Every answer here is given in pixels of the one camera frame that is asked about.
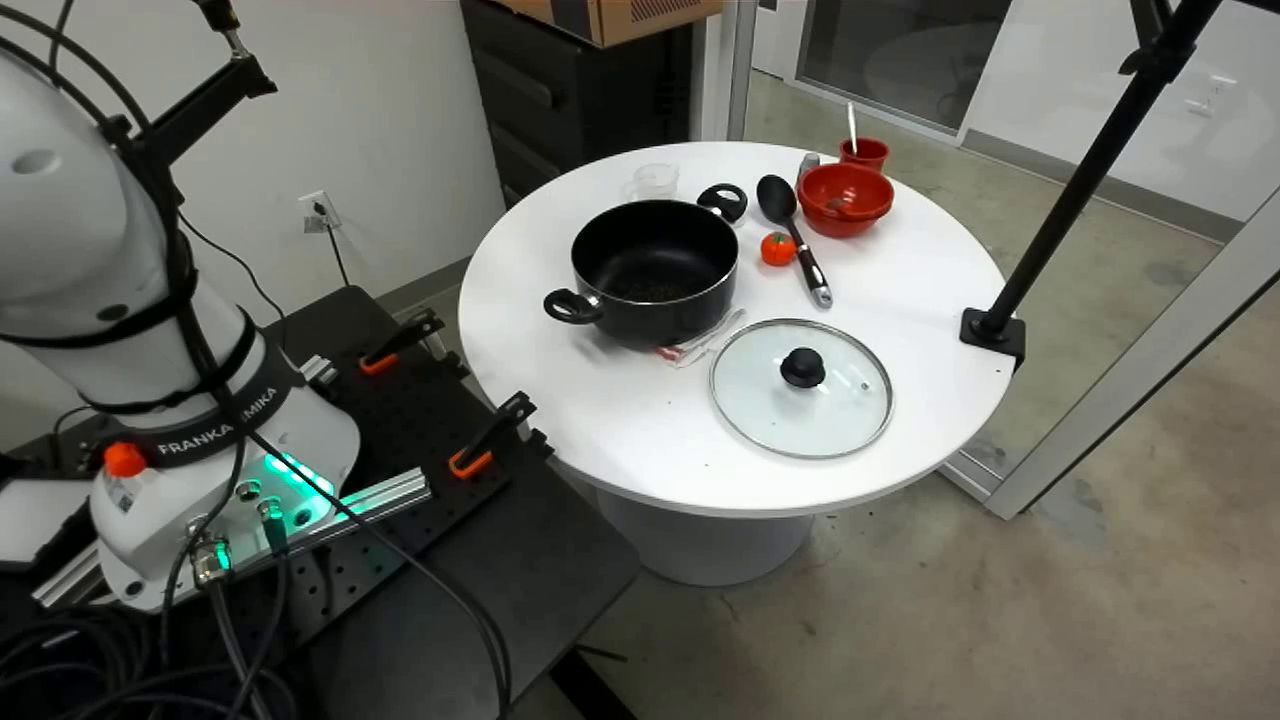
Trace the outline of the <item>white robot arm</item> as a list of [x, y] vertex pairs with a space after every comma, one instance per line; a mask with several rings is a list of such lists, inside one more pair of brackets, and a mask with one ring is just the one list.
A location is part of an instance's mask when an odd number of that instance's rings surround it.
[[0, 70], [0, 332], [96, 407], [89, 511], [113, 597], [157, 611], [294, 554], [359, 455], [194, 264], [157, 191], [37, 70]]

